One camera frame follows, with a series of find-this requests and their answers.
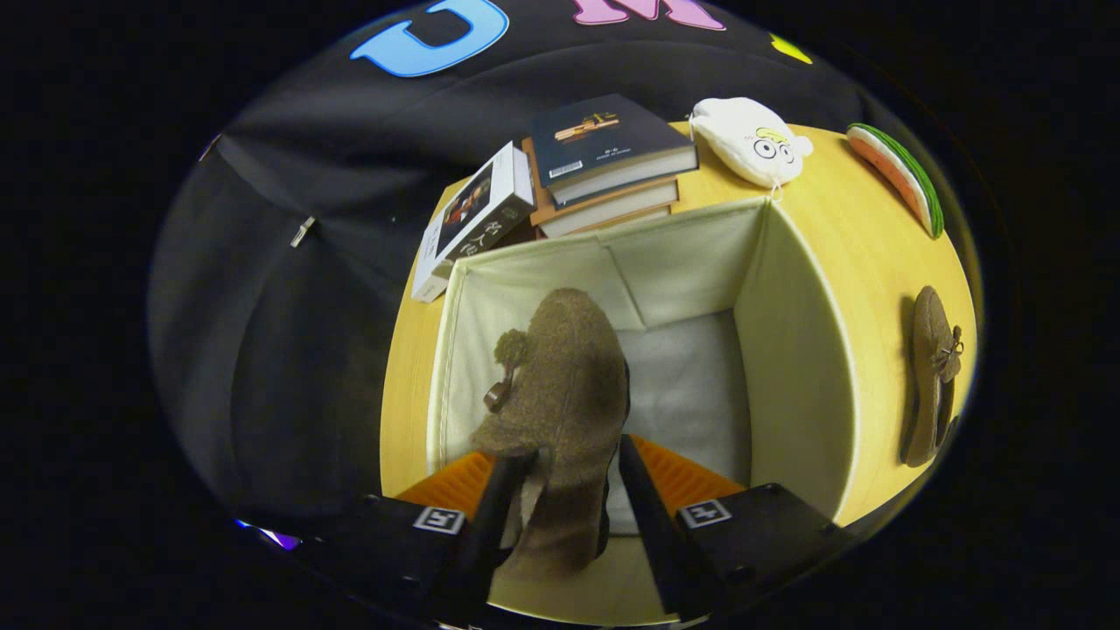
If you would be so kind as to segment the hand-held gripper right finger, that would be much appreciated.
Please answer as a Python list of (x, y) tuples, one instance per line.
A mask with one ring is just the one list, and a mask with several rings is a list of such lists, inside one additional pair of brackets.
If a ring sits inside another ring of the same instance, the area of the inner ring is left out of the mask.
[(619, 471), (661, 606), (683, 622), (745, 613), (856, 541), (780, 483), (748, 489), (635, 434)]

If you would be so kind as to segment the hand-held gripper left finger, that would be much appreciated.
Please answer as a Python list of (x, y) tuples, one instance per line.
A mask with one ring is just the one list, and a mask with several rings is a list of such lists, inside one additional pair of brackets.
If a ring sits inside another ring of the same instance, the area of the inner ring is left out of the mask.
[(487, 606), (508, 503), (535, 458), (496, 458), (473, 518), (449, 506), (361, 500), (304, 539), (304, 566), (381, 613), (469, 626)]

